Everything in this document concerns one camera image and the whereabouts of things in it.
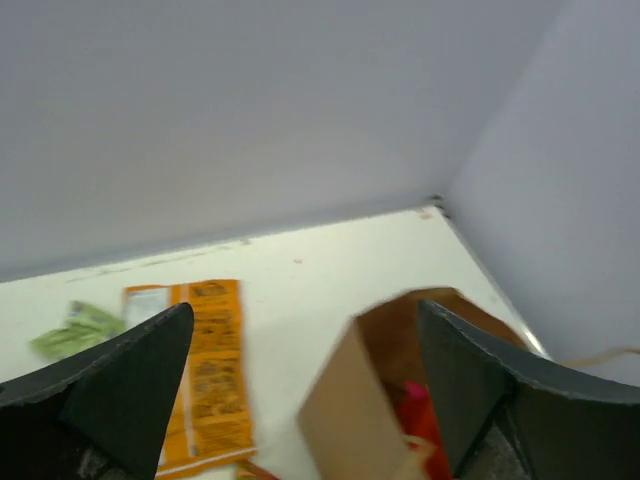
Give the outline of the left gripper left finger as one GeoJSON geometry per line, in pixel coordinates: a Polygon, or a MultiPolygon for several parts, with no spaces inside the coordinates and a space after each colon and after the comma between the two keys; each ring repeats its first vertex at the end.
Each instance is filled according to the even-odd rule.
{"type": "Polygon", "coordinates": [[[193,328],[180,303],[2,383],[2,478],[154,478],[193,328]]]}

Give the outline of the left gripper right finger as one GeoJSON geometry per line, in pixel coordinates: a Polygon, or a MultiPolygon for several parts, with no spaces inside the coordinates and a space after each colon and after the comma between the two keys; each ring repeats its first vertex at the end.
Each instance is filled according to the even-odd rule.
{"type": "Polygon", "coordinates": [[[420,353],[458,479],[636,479],[639,390],[561,366],[433,301],[420,353]]]}

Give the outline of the red and cream chip bag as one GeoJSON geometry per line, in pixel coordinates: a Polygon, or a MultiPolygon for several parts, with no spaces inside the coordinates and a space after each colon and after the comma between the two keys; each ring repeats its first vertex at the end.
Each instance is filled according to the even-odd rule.
{"type": "Polygon", "coordinates": [[[450,480],[444,445],[429,398],[407,398],[396,408],[405,442],[426,479],[450,480]]]}

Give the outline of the large pink cookie bag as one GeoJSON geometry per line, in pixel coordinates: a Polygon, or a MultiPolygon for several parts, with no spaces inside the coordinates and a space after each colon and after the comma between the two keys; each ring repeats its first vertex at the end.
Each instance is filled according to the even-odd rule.
{"type": "Polygon", "coordinates": [[[394,408],[399,417],[422,415],[430,405],[426,386],[416,382],[406,382],[394,400],[394,408]]]}

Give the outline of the brown paper bag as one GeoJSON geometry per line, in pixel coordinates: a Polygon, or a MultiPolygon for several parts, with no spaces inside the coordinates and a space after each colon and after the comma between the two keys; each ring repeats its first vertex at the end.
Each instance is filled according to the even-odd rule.
{"type": "Polygon", "coordinates": [[[417,331],[417,309],[423,301],[433,301],[481,331],[547,359],[523,330],[451,287],[410,291],[361,313],[349,324],[297,417],[323,478],[426,479],[394,408],[406,382],[428,390],[417,331]]]}

